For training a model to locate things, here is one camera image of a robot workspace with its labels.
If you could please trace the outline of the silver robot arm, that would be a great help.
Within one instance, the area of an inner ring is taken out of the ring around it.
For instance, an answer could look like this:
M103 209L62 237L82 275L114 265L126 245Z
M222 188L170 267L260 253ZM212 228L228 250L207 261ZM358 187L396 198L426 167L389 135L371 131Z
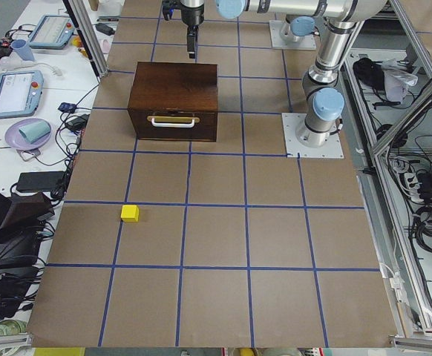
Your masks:
M343 96L334 88L338 70L344 63L364 22L376 15L384 1L216 1L220 16L235 19L244 11L285 13L288 16L325 18L325 31L315 62L303 78L308 111L295 130L297 140L310 148L320 148L341 118Z

